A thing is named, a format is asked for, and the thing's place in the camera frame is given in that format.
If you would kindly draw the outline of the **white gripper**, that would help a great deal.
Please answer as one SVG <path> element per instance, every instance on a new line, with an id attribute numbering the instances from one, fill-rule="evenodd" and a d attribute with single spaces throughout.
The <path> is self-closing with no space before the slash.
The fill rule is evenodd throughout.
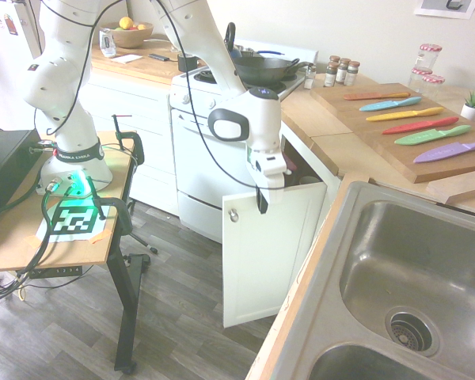
<path id="1" fill-rule="evenodd" d="M 264 215 L 269 204 L 279 203 L 283 198 L 287 164 L 280 148 L 259 151 L 247 146 L 246 167 L 256 185 L 257 209 Z"/>

